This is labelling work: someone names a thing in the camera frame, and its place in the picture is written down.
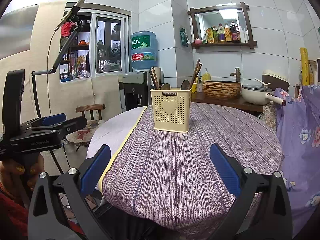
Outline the person's left hand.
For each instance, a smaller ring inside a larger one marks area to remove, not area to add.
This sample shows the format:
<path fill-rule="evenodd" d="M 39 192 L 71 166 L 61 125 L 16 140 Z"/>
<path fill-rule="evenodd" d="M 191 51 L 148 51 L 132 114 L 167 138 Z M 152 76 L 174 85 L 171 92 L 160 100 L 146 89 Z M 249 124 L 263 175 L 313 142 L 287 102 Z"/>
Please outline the person's left hand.
<path fill-rule="evenodd" d="M 39 154 L 37 162 L 27 172 L 27 187 L 31 191 L 33 191 L 41 172 L 44 172 L 44 158 Z M 19 178 L 24 173 L 24 166 L 14 160 L 1 161 L 1 184 L 4 190 L 14 197 L 18 196 L 18 186 L 14 182 L 14 178 Z"/>

